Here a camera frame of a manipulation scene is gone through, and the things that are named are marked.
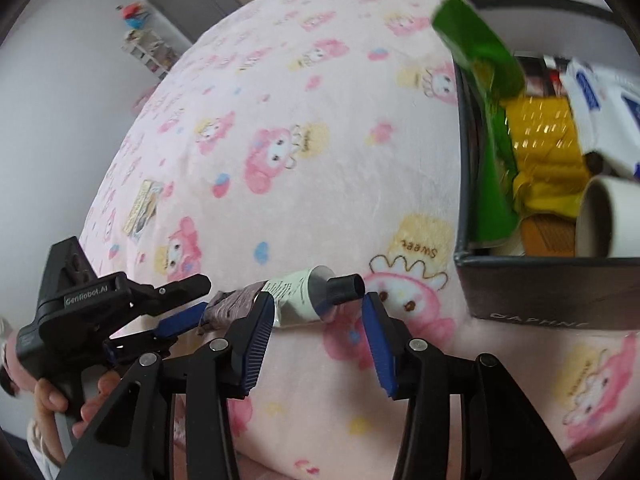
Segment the person left hand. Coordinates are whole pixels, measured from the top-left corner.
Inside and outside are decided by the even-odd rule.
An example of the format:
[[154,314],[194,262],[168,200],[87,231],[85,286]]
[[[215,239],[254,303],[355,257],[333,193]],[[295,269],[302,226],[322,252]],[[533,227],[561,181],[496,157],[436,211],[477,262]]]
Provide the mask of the person left hand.
[[[114,370],[105,373],[96,383],[98,394],[88,400],[80,410],[80,422],[75,422],[72,427],[72,434],[79,439],[89,426],[93,417],[100,407],[107,400],[108,396],[115,390],[120,382],[120,376]],[[56,426],[55,415],[64,414],[67,410],[68,401],[47,379],[39,379],[35,388],[36,419],[42,432],[44,440],[48,442],[48,447],[60,445],[58,436],[58,426]]]

